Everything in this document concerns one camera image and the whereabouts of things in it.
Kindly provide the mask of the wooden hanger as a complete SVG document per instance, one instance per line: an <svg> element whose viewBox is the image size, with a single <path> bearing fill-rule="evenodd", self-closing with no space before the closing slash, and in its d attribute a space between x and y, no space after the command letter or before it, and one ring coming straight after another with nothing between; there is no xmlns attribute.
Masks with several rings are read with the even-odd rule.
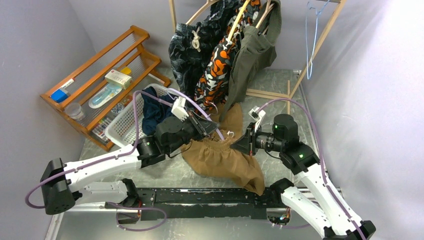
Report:
<svg viewBox="0 0 424 240"><path fill-rule="evenodd" d="M262 25L262 23L264 22L265 18L268 16L268 14L273 10L274 8L274 3L271 0L268 0L266 2L266 6L264 8L264 12L262 14L262 16L260 17L260 19L258 20L257 24L255 25L256 29L259 29L260 26Z"/></svg>

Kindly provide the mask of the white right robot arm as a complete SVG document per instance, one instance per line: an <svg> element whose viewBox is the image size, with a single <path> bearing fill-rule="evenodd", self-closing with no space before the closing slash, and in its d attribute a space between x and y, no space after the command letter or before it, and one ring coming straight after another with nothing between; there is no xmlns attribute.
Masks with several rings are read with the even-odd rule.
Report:
<svg viewBox="0 0 424 240"><path fill-rule="evenodd" d="M349 207L323 169L314 150L300 141L298 125L289 114L273 118L271 132L263 132L265 115L253 111L254 122L245 134L231 144L231 149L254 156L258 150L278 153L277 159L294 177L303 183L315 198L308 199L290 180L283 178L271 185L270 202L275 207L286 207L299 214L323 240L369 240L376 232L370 220L363 220Z"/></svg>

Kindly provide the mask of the light blue wire hanger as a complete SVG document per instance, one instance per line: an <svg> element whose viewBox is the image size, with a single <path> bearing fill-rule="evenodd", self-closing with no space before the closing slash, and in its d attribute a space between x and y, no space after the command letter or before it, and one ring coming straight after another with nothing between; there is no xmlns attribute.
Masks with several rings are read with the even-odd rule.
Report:
<svg viewBox="0 0 424 240"><path fill-rule="evenodd" d="M309 0L306 4L305 9L305 20L304 20L304 37L305 37L305 66L306 66L306 78L309 80L312 77L314 70L313 63L313 54L316 51L317 40L318 40L318 26L320 23L320 17L329 4L329 0L324 0L322 6L315 6L312 4L312 1ZM309 30L310 25L310 15L314 13L314 25L313 25L313 36L309 36L312 32Z"/></svg>

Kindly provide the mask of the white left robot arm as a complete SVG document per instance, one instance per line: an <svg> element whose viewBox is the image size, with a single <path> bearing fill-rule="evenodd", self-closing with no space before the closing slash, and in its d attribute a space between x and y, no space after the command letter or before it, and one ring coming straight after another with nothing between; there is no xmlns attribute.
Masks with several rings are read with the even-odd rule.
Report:
<svg viewBox="0 0 424 240"><path fill-rule="evenodd" d="M42 208L47 215L56 215L75 205L97 202L139 207L143 201L131 179L109 183L100 180L126 170L157 164L190 141L209 136L218 127L217 122L196 114L184 121L170 116L156 126L154 134L143 136L119 150L82 161L51 160L40 179Z"/></svg>

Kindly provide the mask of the tan khaki shorts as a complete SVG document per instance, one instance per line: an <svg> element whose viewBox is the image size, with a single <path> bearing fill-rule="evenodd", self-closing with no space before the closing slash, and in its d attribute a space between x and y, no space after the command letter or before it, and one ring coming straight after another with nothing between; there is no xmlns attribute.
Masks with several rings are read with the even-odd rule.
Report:
<svg viewBox="0 0 424 240"><path fill-rule="evenodd" d="M230 145L242 136L243 112L234 104L219 124L218 133L180 147L182 158L203 177L226 178L237 186L261 196L265 191L262 169L255 157L243 154Z"/></svg>

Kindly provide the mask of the navy blue shorts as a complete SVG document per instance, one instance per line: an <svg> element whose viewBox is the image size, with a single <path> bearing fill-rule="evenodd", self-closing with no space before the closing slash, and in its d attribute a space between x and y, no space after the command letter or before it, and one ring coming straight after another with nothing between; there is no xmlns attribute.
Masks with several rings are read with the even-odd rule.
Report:
<svg viewBox="0 0 424 240"><path fill-rule="evenodd" d="M156 126L166 118L173 116L172 107L143 94L143 119L142 132L145 135L153 135Z"/></svg>

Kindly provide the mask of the olive green shorts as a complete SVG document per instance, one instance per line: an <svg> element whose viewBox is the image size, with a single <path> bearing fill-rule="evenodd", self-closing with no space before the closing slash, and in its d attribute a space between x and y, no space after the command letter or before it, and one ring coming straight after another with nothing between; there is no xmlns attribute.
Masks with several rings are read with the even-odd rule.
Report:
<svg viewBox="0 0 424 240"><path fill-rule="evenodd" d="M267 15L259 29L255 28L265 9L259 11L252 25L243 30L241 48L235 55L229 78L229 91L219 121L226 118L235 103L245 100L249 83L257 72L270 67L277 57L276 43L282 30L281 2L272 0L273 10Z"/></svg>

